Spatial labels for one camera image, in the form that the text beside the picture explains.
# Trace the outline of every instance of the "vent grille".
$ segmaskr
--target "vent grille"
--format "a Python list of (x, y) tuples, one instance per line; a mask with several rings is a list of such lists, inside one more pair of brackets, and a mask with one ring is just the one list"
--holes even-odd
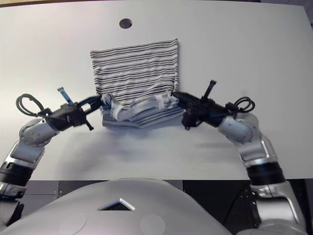
[(118, 202), (114, 205), (101, 209), (101, 211), (130, 211), (125, 205)]

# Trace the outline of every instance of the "striped shirt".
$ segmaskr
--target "striped shirt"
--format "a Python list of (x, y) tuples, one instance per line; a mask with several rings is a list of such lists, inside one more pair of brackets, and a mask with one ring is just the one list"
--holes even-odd
[(143, 128), (182, 114), (171, 96), (179, 90), (177, 39), (91, 51), (90, 56), (96, 92), (103, 95), (104, 126)]

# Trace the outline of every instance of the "folded cloth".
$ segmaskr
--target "folded cloth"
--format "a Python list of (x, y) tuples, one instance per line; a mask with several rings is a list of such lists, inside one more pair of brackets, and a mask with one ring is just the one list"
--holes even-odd
[(90, 52), (104, 126), (143, 128), (182, 114), (178, 40)]

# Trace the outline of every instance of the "silver arm joint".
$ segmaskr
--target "silver arm joint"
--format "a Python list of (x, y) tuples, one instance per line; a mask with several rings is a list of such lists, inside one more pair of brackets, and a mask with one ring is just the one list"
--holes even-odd
[(228, 116), (218, 127), (238, 148), (245, 167), (276, 162), (277, 156), (269, 139), (259, 130), (257, 117), (250, 113)]

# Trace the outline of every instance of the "metal arm segment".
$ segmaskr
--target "metal arm segment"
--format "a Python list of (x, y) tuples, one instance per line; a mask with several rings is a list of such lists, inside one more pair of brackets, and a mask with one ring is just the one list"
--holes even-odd
[[(215, 83), (211, 81), (209, 91)], [(284, 178), (274, 148), (259, 130), (257, 117), (249, 113), (255, 106), (254, 102), (243, 97), (223, 107), (208, 99), (207, 94), (209, 92), (198, 99), (187, 93), (173, 93), (179, 99), (179, 106), (186, 110), (182, 119), (185, 129), (206, 122), (217, 127), (238, 148), (256, 197), (257, 214), (262, 222), (259, 234), (270, 235), (271, 226), (278, 226), (288, 234), (306, 235), (303, 213), (290, 183)], [(249, 109), (249, 105), (244, 109), (238, 107), (244, 101), (252, 108)]]
[[(82, 106), (85, 104), (89, 104), (90, 109), (84, 111)], [(23, 197), (26, 184), (45, 152), (45, 145), (71, 126), (86, 124), (92, 130), (86, 116), (101, 105), (101, 96), (92, 96), (79, 103), (64, 104), (55, 112), (47, 108), (38, 113), (44, 118), (33, 119), (22, 127), (19, 141), (0, 167), (0, 231), (1, 227), (20, 218), (23, 205), (16, 199)]]

